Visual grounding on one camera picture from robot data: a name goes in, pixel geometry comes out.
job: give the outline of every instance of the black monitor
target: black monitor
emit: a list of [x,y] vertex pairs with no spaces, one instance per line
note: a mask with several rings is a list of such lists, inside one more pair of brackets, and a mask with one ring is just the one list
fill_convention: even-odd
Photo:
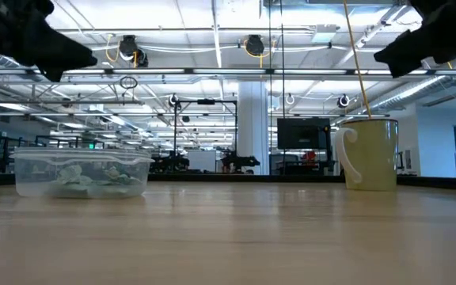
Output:
[[328,149],[327,135],[330,119],[277,119],[277,148],[281,150]]

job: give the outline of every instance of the mug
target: mug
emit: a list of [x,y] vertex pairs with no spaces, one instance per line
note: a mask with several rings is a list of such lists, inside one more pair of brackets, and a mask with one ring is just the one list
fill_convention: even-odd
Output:
[[346,187],[351,190],[396,190],[397,144],[396,120],[343,123],[336,133],[335,146],[344,167]]

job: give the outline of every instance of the white column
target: white column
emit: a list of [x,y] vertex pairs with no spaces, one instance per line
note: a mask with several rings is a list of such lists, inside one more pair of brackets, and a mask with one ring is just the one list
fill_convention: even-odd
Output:
[[254,156],[260,166],[255,175],[268,175],[268,93],[265,82],[238,83],[238,138],[239,156]]

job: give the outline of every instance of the plastic container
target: plastic container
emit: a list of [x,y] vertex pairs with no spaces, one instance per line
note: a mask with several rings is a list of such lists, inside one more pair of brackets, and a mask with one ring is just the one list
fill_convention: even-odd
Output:
[[127,198],[145,191],[149,153],[131,150],[17,148],[15,181],[21,196]]

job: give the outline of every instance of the table surface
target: table surface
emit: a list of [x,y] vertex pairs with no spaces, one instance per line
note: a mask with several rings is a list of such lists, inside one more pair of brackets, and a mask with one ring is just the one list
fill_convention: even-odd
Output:
[[0,284],[456,284],[456,191],[155,183],[124,200],[0,188]]

